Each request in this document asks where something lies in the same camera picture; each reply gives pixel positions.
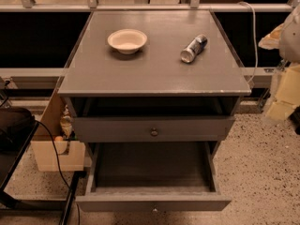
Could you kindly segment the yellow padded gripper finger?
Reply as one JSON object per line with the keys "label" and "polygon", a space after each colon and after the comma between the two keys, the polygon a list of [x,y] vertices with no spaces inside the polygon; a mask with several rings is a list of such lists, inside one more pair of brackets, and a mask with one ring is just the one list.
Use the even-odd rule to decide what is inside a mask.
{"label": "yellow padded gripper finger", "polygon": [[300,25],[279,25],[260,40],[259,47],[278,49],[279,55],[291,63],[283,71],[274,74],[271,97],[264,112],[266,119],[281,122],[300,106]]}

